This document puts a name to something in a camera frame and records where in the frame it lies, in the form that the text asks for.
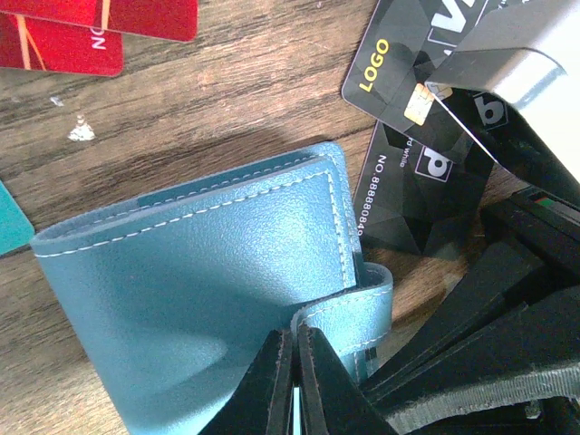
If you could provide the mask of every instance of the wallet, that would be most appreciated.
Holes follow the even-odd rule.
[[[31,242],[132,434],[195,434],[268,333],[319,328],[356,383],[377,370],[392,275],[363,262],[333,142],[100,208]]]

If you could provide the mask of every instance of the black card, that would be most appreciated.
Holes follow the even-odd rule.
[[[354,197],[362,245],[457,258],[492,167],[478,145],[454,163],[377,122]]]
[[[455,89],[443,102],[493,158],[520,179],[580,206],[580,184],[510,105]]]
[[[344,82],[344,99],[460,163],[465,154],[453,147],[465,131],[423,84],[482,16],[521,2],[380,0]]]

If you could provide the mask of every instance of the wooden table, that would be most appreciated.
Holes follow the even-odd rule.
[[[117,78],[2,70],[0,179],[37,230],[322,139],[343,145],[354,188],[374,122],[340,87],[374,6],[202,0],[193,43],[129,35]],[[77,115],[96,139],[67,139]],[[521,186],[495,170],[484,203]],[[372,253],[395,276],[393,337],[482,247],[477,224],[457,262]],[[0,259],[0,433],[126,433],[30,250]]]

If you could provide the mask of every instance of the card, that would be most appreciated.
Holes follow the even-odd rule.
[[[198,30],[198,0],[0,0],[0,11],[175,41]]]
[[[114,32],[0,14],[0,67],[117,75],[122,36]]]
[[[493,167],[481,147],[464,152],[455,163],[377,122],[354,195],[362,245],[457,258]]]
[[[34,228],[0,182],[0,256],[26,245]]]
[[[482,16],[522,1],[380,0],[343,84],[344,99],[459,162],[453,147],[465,132],[424,82]],[[451,94],[438,92],[441,99]]]

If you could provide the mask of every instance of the white stitching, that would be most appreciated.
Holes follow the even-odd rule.
[[[358,297],[358,298],[353,299],[353,300],[342,301],[339,304],[334,304],[334,305],[326,306],[325,308],[321,308],[320,310],[317,310],[317,311],[314,311],[313,313],[310,313],[308,316],[306,316],[304,319],[302,319],[302,321],[300,322],[300,324],[298,326],[303,325],[308,319],[311,319],[312,317],[316,317],[320,313],[324,313],[326,311],[331,311],[334,308],[337,308],[339,306],[348,305],[348,304],[354,304],[356,302],[361,302],[361,301],[368,301],[368,300],[371,300],[371,299],[373,299],[375,297],[379,297],[379,296],[382,296],[382,295],[387,295],[390,292],[391,292],[391,290],[384,290],[384,291],[382,291],[380,293],[375,293],[375,294],[368,295],[368,296]]]
[[[346,287],[348,282],[348,274],[346,273],[346,262],[344,260],[344,246],[343,246],[343,231],[341,230],[341,221],[338,218],[338,207],[336,206],[336,201],[334,200],[334,182],[330,175],[330,172],[326,171],[328,176],[328,190],[330,191],[330,202],[333,207],[333,218],[334,227],[336,228],[337,242],[338,242],[338,252],[341,260],[341,270],[343,271],[343,286]]]
[[[171,202],[171,201],[178,201],[180,199],[190,197],[190,196],[195,195],[197,193],[205,192],[207,190],[211,190],[211,189],[214,189],[214,188],[218,188],[220,186],[223,186],[223,185],[226,185],[226,184],[229,184],[229,183],[233,183],[233,182],[236,182],[236,181],[240,181],[241,179],[246,179],[248,177],[252,177],[253,175],[257,175],[257,174],[260,174],[260,173],[270,172],[270,171],[276,170],[276,169],[281,169],[284,166],[293,165],[293,164],[296,164],[296,163],[298,163],[300,161],[313,159],[314,157],[328,157],[328,158],[330,158],[330,160],[333,161],[334,166],[338,169],[338,163],[336,162],[336,160],[334,159],[334,157],[331,154],[316,154],[314,156],[306,156],[306,157],[302,157],[301,159],[295,159],[293,161],[287,161],[283,165],[276,165],[273,168],[267,168],[267,169],[257,170],[253,174],[246,174],[246,175],[244,175],[242,177],[235,177],[234,179],[224,180],[221,183],[213,184],[213,185],[209,186],[208,188],[201,188],[200,190],[194,190],[192,192],[189,192],[187,195],[179,195],[178,197],[175,197],[175,198],[168,198],[168,199],[165,199],[164,201],[154,202],[153,204],[149,204],[147,206],[141,206],[139,208],[133,208],[131,210],[122,211],[121,213],[116,213],[114,215],[110,215],[110,216],[105,217],[103,219],[97,219],[97,220],[95,220],[94,222],[92,222],[90,224],[85,224],[85,225],[82,225],[80,227],[73,228],[73,229],[65,232],[64,234],[58,236],[57,238],[68,236],[69,234],[71,234],[71,233],[73,233],[75,231],[79,231],[79,230],[81,230],[83,228],[90,227],[90,226],[92,226],[94,224],[99,224],[101,222],[104,222],[105,220],[114,219],[114,218],[117,218],[119,216],[129,215],[129,214],[134,213],[136,211],[144,210],[145,208],[152,208],[152,207],[155,207],[155,206],[160,206],[162,204],[167,204],[168,202]],[[347,207],[346,207],[346,201],[344,200],[344,194],[343,194],[343,206],[344,206],[344,210],[346,210]],[[346,224],[348,226],[349,236],[350,236],[350,233],[351,233],[351,230],[352,230],[351,222],[347,219]]]
[[[384,337],[386,337],[388,334],[389,334],[389,332],[386,332],[386,333],[383,333],[383,334],[379,335],[377,338],[373,338],[371,340],[367,340],[366,342],[362,342],[362,343],[358,343],[358,344],[353,344],[352,346],[345,347],[345,348],[341,349],[340,351],[338,351],[336,354],[340,355],[343,352],[354,350],[357,347],[364,347],[367,344],[379,342]]]
[[[354,356],[354,374],[356,375],[356,383],[361,381],[361,375],[359,374],[359,359],[357,353],[353,353]]]
[[[108,245],[110,243],[119,242],[119,241],[124,240],[124,239],[129,238],[129,237],[138,236],[139,234],[142,234],[142,233],[147,232],[147,231],[151,231],[152,229],[157,228],[157,227],[164,227],[168,223],[179,222],[180,220],[183,220],[183,219],[186,219],[186,218],[192,218],[193,216],[195,216],[197,214],[206,213],[206,212],[208,212],[210,210],[215,210],[217,208],[227,207],[227,206],[230,206],[230,205],[232,205],[232,204],[234,204],[236,202],[242,202],[242,201],[245,201],[245,200],[250,199],[250,198],[255,198],[255,197],[259,196],[259,195],[267,195],[267,194],[269,194],[269,193],[271,193],[273,191],[276,191],[276,190],[278,190],[278,189],[280,189],[282,187],[290,187],[290,186],[293,186],[294,184],[302,183],[303,181],[305,181],[307,179],[313,179],[314,177],[319,177],[319,176],[321,176],[323,174],[326,174],[326,176],[328,177],[328,191],[330,193],[331,205],[333,207],[334,226],[335,226],[336,235],[338,236],[338,238],[337,238],[338,251],[339,251],[340,262],[341,262],[341,266],[342,266],[342,270],[343,270],[343,285],[346,286],[347,274],[346,274],[346,265],[345,265],[345,259],[344,259],[344,249],[343,249],[343,245],[342,245],[342,242],[343,241],[341,239],[341,237],[342,237],[341,236],[342,231],[340,229],[340,219],[338,218],[338,210],[336,209],[336,202],[334,200],[333,178],[332,178],[331,173],[328,170],[325,170],[323,172],[317,172],[315,174],[308,175],[308,176],[303,177],[301,179],[296,179],[294,181],[291,181],[289,183],[282,184],[280,186],[274,186],[273,188],[270,188],[268,190],[262,190],[260,192],[257,192],[256,194],[248,195],[247,197],[237,198],[237,199],[234,199],[233,201],[228,201],[228,202],[225,202],[225,203],[216,205],[216,206],[212,206],[210,208],[204,208],[204,209],[201,209],[201,210],[197,210],[195,212],[192,212],[192,213],[188,213],[187,215],[184,215],[182,217],[176,217],[176,218],[173,218],[172,220],[168,220],[168,221],[164,221],[164,222],[159,222],[159,224],[155,224],[152,227],[143,228],[143,229],[141,229],[141,230],[139,230],[137,232],[130,233],[130,234],[126,235],[126,236],[115,237],[115,238],[113,238],[111,240],[104,240],[102,242],[98,242],[98,243],[92,244],[90,246],[83,246],[83,247],[79,247],[77,249],[73,249],[73,250],[69,250],[69,251],[63,251],[63,252],[56,253],[56,254],[36,255],[36,256],[39,257],[39,258],[53,258],[53,257],[56,257],[56,256],[66,256],[66,255],[74,254],[76,252],[86,251],[86,250],[92,249],[94,247],[102,247],[102,246]]]
[[[235,177],[234,179],[226,179],[226,180],[224,180],[224,181],[222,181],[222,182],[220,182],[220,183],[217,183],[217,184],[212,184],[212,185],[211,185],[211,186],[209,186],[208,188],[201,188],[200,190],[193,190],[193,191],[191,191],[191,192],[187,193],[186,195],[179,195],[178,197],[175,197],[175,198],[168,198],[168,199],[165,199],[164,201],[154,202],[153,204],[148,204],[147,206],[141,206],[141,207],[139,207],[139,208],[132,208],[131,210],[122,211],[121,213],[116,213],[116,214],[114,214],[114,215],[110,215],[110,216],[108,216],[108,217],[105,217],[105,218],[103,218],[103,219],[97,219],[97,220],[95,220],[94,222],[92,222],[92,223],[90,223],[90,224],[85,224],[85,225],[83,225],[83,226],[81,226],[81,227],[73,228],[73,229],[71,229],[70,231],[67,231],[66,233],[64,233],[64,234],[60,235],[59,237],[64,237],[64,236],[67,236],[67,235],[71,234],[71,233],[72,233],[72,232],[74,232],[74,231],[79,231],[79,230],[81,230],[81,229],[83,229],[83,228],[90,227],[91,225],[94,225],[94,224],[100,224],[101,222],[104,222],[105,220],[115,219],[115,218],[118,218],[119,216],[130,215],[131,213],[134,213],[134,212],[136,212],[136,211],[144,210],[145,208],[152,208],[152,207],[155,207],[155,206],[160,206],[160,205],[162,205],[162,204],[167,204],[168,202],[172,202],[172,201],[178,201],[178,200],[180,200],[180,199],[183,199],[183,198],[190,197],[190,196],[192,196],[192,195],[195,195],[195,194],[197,194],[197,193],[205,192],[205,191],[207,191],[207,190],[211,190],[211,189],[214,189],[214,188],[219,188],[219,187],[221,187],[221,186],[224,186],[224,185],[226,185],[226,184],[233,183],[233,182],[236,182],[236,181],[240,181],[241,179],[245,179],[245,178],[247,178],[247,177],[252,177],[253,175],[257,175],[257,174],[260,174],[260,173],[262,173],[262,172],[264,172],[264,173],[265,173],[265,172],[268,172],[268,171],[271,171],[271,170],[281,169],[281,168],[283,168],[284,166],[293,165],[293,164],[296,164],[296,163],[298,163],[299,161],[303,161],[303,160],[312,159],[313,157],[315,157],[315,156],[306,156],[306,157],[302,157],[301,159],[295,159],[295,160],[293,160],[293,161],[288,161],[288,162],[286,162],[284,165],[277,165],[277,166],[274,166],[274,167],[273,167],[273,168],[271,168],[271,169],[263,169],[263,170],[257,170],[257,171],[256,171],[256,172],[254,172],[253,174],[246,174],[246,175],[244,175],[244,176],[243,176],[243,177],[241,177],[241,178],[240,178],[240,177]]]

